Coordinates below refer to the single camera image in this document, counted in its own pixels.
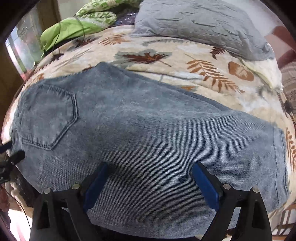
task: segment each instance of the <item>wire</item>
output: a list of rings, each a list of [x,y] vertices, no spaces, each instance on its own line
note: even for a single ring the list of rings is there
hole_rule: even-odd
[[[59,22],[59,34],[60,33],[61,33],[61,22]],[[52,56],[54,56],[54,46],[55,46],[55,44],[56,44],[56,42],[57,42],[57,40],[59,38],[59,34],[57,35],[57,39],[56,39],[54,45],[52,46]]]
[[[22,205],[5,189],[5,191],[6,191],[6,193],[9,195],[9,196],[11,196],[16,202],[17,202],[17,204],[22,208],[22,210],[24,211],[24,214],[26,215],[26,219],[27,219],[27,221],[28,221],[28,225],[29,225],[29,228],[30,228],[30,230],[31,230],[31,226],[30,226],[30,223],[29,223],[29,219],[28,219],[28,216],[27,216],[27,214],[26,214],[26,212],[25,212],[25,210],[24,210],[24,208],[22,207]]]
[[[82,22],[79,20],[79,18],[76,15],[74,15],[74,17],[76,18],[76,20],[80,23],[80,25],[82,27],[82,30],[83,30],[83,40],[82,40],[82,42],[84,42],[84,39],[85,39],[85,30],[84,30],[83,24],[82,24]]]
[[[82,22],[79,20],[79,18],[76,16],[76,15],[74,15],[73,17],[75,17],[76,18],[76,20],[80,23],[80,25],[81,25],[81,27],[82,27],[82,30],[83,30],[83,40],[82,40],[82,42],[84,42],[84,39],[85,39],[85,30],[84,30],[84,27],[83,27],[83,24],[82,24]],[[61,33],[61,22],[59,22],[59,34]],[[55,46],[55,44],[57,43],[57,40],[58,40],[58,38],[59,38],[59,34],[58,34],[58,36],[57,36],[57,39],[55,40],[55,42],[54,42],[54,45],[52,46],[52,56],[54,56],[54,46]]]

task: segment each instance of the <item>plaid fabric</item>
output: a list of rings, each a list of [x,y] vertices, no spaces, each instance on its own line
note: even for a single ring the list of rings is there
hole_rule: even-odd
[[[296,114],[296,61],[281,68],[282,84],[287,99],[293,106],[293,114]]]

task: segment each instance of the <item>denim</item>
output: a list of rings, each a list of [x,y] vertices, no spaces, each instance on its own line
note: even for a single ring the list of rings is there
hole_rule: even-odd
[[[88,216],[125,234],[206,231],[215,211],[193,180],[197,161],[236,189],[257,186],[268,212],[289,195],[281,129],[107,63],[28,88],[11,138],[12,153],[26,153],[19,170],[39,192],[68,189],[107,162],[109,179]]]

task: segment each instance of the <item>leaf print blanket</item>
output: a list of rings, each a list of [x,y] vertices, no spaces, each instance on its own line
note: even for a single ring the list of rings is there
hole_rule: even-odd
[[[266,120],[286,134],[290,197],[281,209],[289,206],[296,199],[295,126],[293,115],[285,110],[285,95],[267,84],[270,75],[278,74],[277,67],[271,68],[274,63],[257,61],[266,68],[258,69],[255,74],[242,60],[223,49],[169,37],[130,37],[133,28],[113,27],[68,42],[39,63],[21,93],[41,79],[87,71],[104,61]],[[7,111],[3,142],[10,140],[10,126],[19,98],[20,95]]]

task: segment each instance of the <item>brown leaf pattern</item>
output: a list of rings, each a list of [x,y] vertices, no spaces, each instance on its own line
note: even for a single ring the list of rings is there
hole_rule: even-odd
[[[210,51],[210,53],[212,54],[212,57],[217,60],[216,55],[218,54],[222,54],[225,53],[226,51],[224,49],[218,48],[218,47],[214,47],[212,48],[212,50]]]
[[[286,108],[284,106],[283,100],[281,99],[280,93],[278,93],[278,98],[279,98],[279,102],[281,103],[281,108],[282,108],[283,112],[285,113],[285,116],[288,118]]]
[[[193,85],[181,85],[180,88],[187,90],[187,91],[192,91],[196,88],[196,86]]]
[[[229,73],[242,80],[253,81],[254,75],[245,66],[241,66],[233,61],[228,63]]]
[[[46,64],[46,65],[41,66],[41,67],[38,66],[39,68],[36,68],[33,74],[37,74],[40,70],[44,69],[44,68],[45,68],[46,66],[48,66],[48,65],[49,65],[49,64]]]
[[[111,37],[107,37],[103,39],[100,44],[102,45],[114,45],[114,44],[121,44],[122,42],[131,42],[130,40],[125,40],[124,36],[126,34],[116,34]]]
[[[191,69],[190,73],[197,73],[200,75],[203,75],[204,81],[211,80],[212,81],[212,87],[217,83],[219,92],[221,92],[221,89],[224,87],[226,90],[233,90],[238,91],[239,93],[244,93],[243,90],[240,90],[239,87],[233,82],[228,80],[228,78],[225,78],[218,70],[215,68],[211,62],[205,61],[205,60],[198,60],[194,59],[192,61],[189,61],[189,64],[187,69]]]
[[[36,78],[34,79],[34,81],[36,81],[36,80],[40,81],[40,80],[43,80],[43,79],[44,79],[44,73],[37,75]]]
[[[75,48],[78,48],[78,47],[82,47],[82,46],[85,46],[87,44],[90,44],[91,42],[95,41],[97,38],[88,38],[88,39],[77,39],[75,40],[75,43],[76,43],[76,46]]]
[[[294,119],[294,116],[292,114],[289,114],[290,117],[291,117],[291,120],[293,122],[293,125],[294,125],[294,130],[295,130],[295,138],[296,138],[296,122],[295,122],[295,119]]]
[[[151,64],[154,63],[156,61],[159,61],[169,67],[171,67],[171,65],[164,63],[163,61],[161,61],[161,59],[167,57],[166,54],[154,54],[154,55],[150,55],[150,53],[144,53],[144,56],[142,55],[134,55],[134,54],[126,54],[123,55],[123,57],[127,58],[129,62],[135,62],[138,64]]]
[[[158,61],[171,67],[171,65],[162,61],[162,59],[171,55],[171,52],[157,52],[154,49],[145,49],[140,52],[117,52],[114,56],[116,60],[111,64],[127,68],[134,64],[151,64]]]
[[[295,149],[295,143],[292,140],[291,132],[288,130],[286,131],[286,141],[287,141],[287,149],[288,149],[288,158],[290,160],[290,166],[292,168],[292,172],[296,171],[296,149]]]
[[[86,70],[89,70],[91,68],[92,68],[92,66],[89,64],[89,66],[87,68],[83,69],[82,71],[86,71]]]
[[[62,57],[64,54],[63,53],[57,53],[52,56],[51,60],[49,61],[49,64],[51,64],[53,61],[59,60],[60,57]]]

